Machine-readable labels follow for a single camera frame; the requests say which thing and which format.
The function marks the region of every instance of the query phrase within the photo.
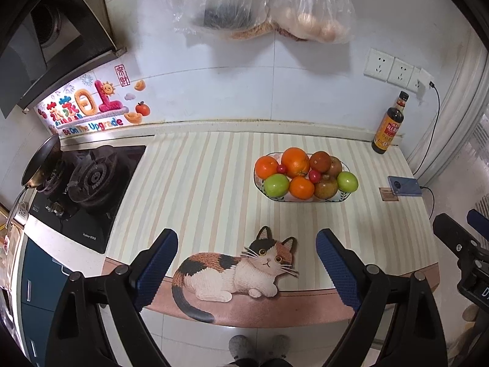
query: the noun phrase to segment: pan handle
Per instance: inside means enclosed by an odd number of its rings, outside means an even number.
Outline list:
[[[17,207],[19,206],[19,201],[20,201],[21,197],[24,195],[24,193],[27,191],[28,191],[28,187],[24,186],[22,191],[19,193],[19,195],[15,199],[14,205],[12,206],[12,209],[10,210],[10,212],[8,214],[7,223],[5,224],[7,231],[10,230],[10,227],[12,225],[12,221],[14,219],[16,212],[17,212]]]

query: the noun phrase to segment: striped tablecloth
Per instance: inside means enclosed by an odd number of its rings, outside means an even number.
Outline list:
[[[337,156],[360,187],[342,203],[279,203],[253,182],[256,159],[290,146]],[[276,239],[298,240],[295,268],[282,291],[333,288],[315,252],[315,237],[331,228],[364,263],[403,274],[438,262],[422,198],[383,202],[387,176],[412,176],[398,147],[376,154],[369,143],[317,136],[198,132],[155,136],[134,174],[114,223],[107,256],[130,263],[164,228],[178,234],[178,254],[168,271],[197,252],[240,255],[263,225]]]

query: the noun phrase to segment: cat illustration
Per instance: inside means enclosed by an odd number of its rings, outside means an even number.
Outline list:
[[[297,276],[292,268],[292,252],[297,240],[289,237],[283,242],[272,238],[271,229],[264,226],[241,257],[201,252],[182,262],[172,281],[175,303],[187,316],[212,323],[214,316],[190,303],[183,296],[183,287],[202,301],[229,302],[233,293],[253,298],[277,294],[275,279],[280,274]]]

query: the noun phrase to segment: wooden coaster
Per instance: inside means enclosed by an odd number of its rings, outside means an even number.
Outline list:
[[[382,200],[385,202],[398,202],[399,197],[397,197],[394,193],[392,193],[392,189],[390,187],[380,187],[378,189],[381,193]]]

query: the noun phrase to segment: fruit bowl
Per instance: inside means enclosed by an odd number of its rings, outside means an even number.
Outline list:
[[[283,153],[270,153],[267,156],[273,157],[280,164],[282,161],[282,154]],[[341,165],[343,166],[343,171],[348,171],[348,172],[350,171],[350,169],[348,168],[348,166],[344,162],[341,162]],[[300,198],[294,197],[289,192],[287,192],[287,194],[285,194],[282,197],[269,197],[269,196],[267,196],[267,194],[265,193],[265,190],[263,189],[263,183],[265,181],[263,179],[260,179],[256,175],[255,171],[253,171],[253,178],[255,180],[255,186],[258,188],[258,190],[260,192],[262,192],[267,198],[269,198],[270,200],[273,200],[275,202],[343,202],[351,194],[351,193],[342,192],[341,190],[338,189],[338,191],[336,192],[336,194],[333,197],[326,199],[326,200],[322,200],[320,198],[317,198],[316,196],[312,196],[311,198],[309,198],[307,200],[302,200]]]

